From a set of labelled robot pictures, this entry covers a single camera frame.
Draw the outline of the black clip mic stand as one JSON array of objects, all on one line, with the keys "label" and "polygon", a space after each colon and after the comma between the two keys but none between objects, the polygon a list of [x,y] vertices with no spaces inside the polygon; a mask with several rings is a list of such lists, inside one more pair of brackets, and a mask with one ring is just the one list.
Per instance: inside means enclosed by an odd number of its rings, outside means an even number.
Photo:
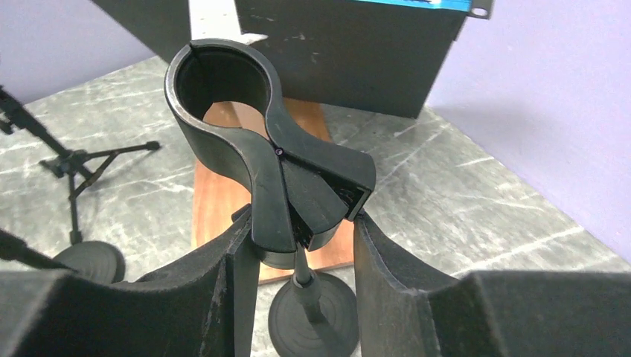
[{"label": "black clip mic stand", "polygon": [[251,195],[251,238],[260,261],[291,270],[268,317],[281,356],[350,356],[359,342],[356,296],[311,269],[343,220],[372,194],[368,154],[317,138],[290,116],[271,62],[249,45],[194,40],[172,59],[164,93],[198,160]]}]

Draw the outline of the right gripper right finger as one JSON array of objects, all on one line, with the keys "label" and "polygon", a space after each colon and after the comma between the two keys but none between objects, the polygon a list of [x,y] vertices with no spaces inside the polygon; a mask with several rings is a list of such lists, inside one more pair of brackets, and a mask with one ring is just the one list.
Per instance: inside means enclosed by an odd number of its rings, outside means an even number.
[{"label": "right gripper right finger", "polygon": [[630,275],[471,271],[454,278],[354,222],[364,356],[628,356]]}]

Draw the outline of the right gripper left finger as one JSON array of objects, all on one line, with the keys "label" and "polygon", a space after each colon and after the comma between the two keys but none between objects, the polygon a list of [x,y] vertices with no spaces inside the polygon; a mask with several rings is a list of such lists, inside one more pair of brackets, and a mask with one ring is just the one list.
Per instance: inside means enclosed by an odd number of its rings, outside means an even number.
[{"label": "right gripper left finger", "polygon": [[63,270],[1,274],[3,356],[248,356],[259,262],[248,210],[139,280]]}]

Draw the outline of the black round base mic stand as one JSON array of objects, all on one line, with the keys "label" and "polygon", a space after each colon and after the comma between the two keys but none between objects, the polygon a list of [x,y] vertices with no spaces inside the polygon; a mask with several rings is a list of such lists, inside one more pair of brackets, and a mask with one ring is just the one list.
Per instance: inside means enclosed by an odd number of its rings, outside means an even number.
[{"label": "black round base mic stand", "polygon": [[36,269],[69,270],[96,283],[119,283],[126,273],[123,254],[107,242],[79,242],[49,257],[4,230],[1,231],[1,259]]}]

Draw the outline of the black tripod shock mount stand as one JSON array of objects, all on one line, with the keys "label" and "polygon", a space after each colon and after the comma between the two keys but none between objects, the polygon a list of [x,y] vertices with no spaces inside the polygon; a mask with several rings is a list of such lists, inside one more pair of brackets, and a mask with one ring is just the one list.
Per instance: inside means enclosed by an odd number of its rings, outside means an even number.
[{"label": "black tripod shock mount stand", "polygon": [[57,154],[55,158],[41,160],[39,165],[59,179],[64,177],[68,179],[68,200],[71,212],[69,242],[71,245],[76,245],[83,241],[77,212],[77,198],[80,194],[97,182],[108,166],[119,155],[139,151],[153,152],[161,148],[161,144],[158,141],[148,141],[141,145],[98,152],[68,149],[19,100],[5,89],[1,89],[1,113],[4,114],[4,118],[1,119],[2,132],[11,135],[14,133],[15,128],[25,129],[43,141]]}]

